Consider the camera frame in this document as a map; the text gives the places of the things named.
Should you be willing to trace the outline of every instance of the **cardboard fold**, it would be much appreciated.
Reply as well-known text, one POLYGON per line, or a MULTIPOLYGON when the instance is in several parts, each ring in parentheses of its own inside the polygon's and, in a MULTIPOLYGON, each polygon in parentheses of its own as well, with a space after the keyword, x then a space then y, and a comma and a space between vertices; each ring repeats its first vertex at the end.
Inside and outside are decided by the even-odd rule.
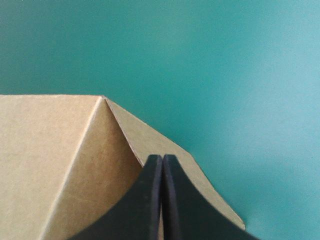
POLYGON ((66 239, 129 189, 149 154, 175 154, 222 214, 239 216, 193 157, 103 96, 0 95, 0 239, 66 239))

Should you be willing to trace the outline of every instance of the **teal wall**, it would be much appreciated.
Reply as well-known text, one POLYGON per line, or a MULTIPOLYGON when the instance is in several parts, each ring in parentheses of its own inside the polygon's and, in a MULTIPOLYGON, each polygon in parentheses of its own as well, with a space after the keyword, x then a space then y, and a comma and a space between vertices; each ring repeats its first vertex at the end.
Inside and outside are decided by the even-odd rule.
POLYGON ((1 94, 106 95, 265 240, 320 239, 320 2, 0 0, 1 94))

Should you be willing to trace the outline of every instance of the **cardboard edge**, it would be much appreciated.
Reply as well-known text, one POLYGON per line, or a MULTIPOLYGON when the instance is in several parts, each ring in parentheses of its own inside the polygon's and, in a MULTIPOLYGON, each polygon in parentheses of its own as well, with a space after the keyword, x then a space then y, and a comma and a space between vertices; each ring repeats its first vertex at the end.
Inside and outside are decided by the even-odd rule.
MULTIPOLYGON (((137 151, 135 150, 134 146, 132 145, 132 143, 130 142, 130 139, 128 138, 127 134, 126 134, 126 131, 123 129, 123 126, 121 124, 121 121, 119 119, 119 117, 117 116, 117 114, 115 113, 115 110, 113 108, 113 104, 116 105, 115 102, 113 102, 112 100, 110 100, 109 98, 107 98, 106 96, 102 96, 103 99, 107 102, 112 114, 114 115, 117 123, 119 124, 119 127, 124 135, 124 137, 126 138, 133 154, 135 155, 136 159, 139 161, 139 163, 143 166, 144 163, 142 162, 142 160, 139 158, 138 154, 137 154, 137 151)), ((130 114, 136 121, 139 121, 140 123, 144 124, 144 125, 147 125, 149 126, 147 123, 145 123, 144 121, 142 121, 141 119, 137 118, 135 115, 133 115, 132 113, 128 112, 127 110, 125 110, 128 114, 130 114)), ((182 149, 183 151, 185 151, 189 156, 191 156, 193 158, 193 156, 186 150, 184 150, 181 146, 179 146, 178 144, 176 144, 174 141, 172 141, 171 139, 167 138, 166 136, 164 136, 167 140, 171 141, 172 143, 174 143, 174 145, 179 148, 179 149, 182 149)), ((199 166, 199 164, 197 163, 197 161, 194 160, 194 162, 196 163, 196 165, 201 169, 201 167, 199 166)), ((217 193, 218 197, 221 198, 225 203, 226 205, 232 210, 232 212, 234 213, 234 215, 238 218, 238 221, 239 223, 236 224, 234 222, 235 225, 237 225, 239 228, 245 230, 246 229, 246 225, 245 225, 245 222, 243 221, 243 219, 236 213, 236 211, 225 201, 225 199, 218 193, 218 191, 214 188, 213 184, 211 183, 211 181, 209 181, 208 177, 204 174, 203 172, 203 175, 205 176, 205 178, 208 180, 208 182, 211 184, 213 190, 217 193)))

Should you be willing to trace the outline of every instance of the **black curved piece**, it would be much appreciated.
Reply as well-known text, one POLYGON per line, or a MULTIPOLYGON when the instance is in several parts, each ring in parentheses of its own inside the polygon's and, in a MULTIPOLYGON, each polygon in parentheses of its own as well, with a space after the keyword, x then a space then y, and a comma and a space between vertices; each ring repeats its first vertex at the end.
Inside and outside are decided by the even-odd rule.
POLYGON ((165 240, 257 240, 207 202, 175 155, 163 158, 161 188, 165 240))
POLYGON ((123 198, 70 240, 158 239, 162 167, 162 157, 150 155, 123 198))

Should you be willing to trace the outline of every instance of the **cardboard box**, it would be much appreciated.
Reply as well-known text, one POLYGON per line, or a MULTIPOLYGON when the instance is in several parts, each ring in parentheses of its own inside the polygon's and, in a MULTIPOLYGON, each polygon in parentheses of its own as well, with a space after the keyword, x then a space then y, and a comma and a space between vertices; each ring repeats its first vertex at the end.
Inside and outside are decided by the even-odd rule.
POLYGON ((0 95, 0 239, 71 237, 124 195, 149 154, 166 153, 244 229, 188 152, 110 99, 0 95))

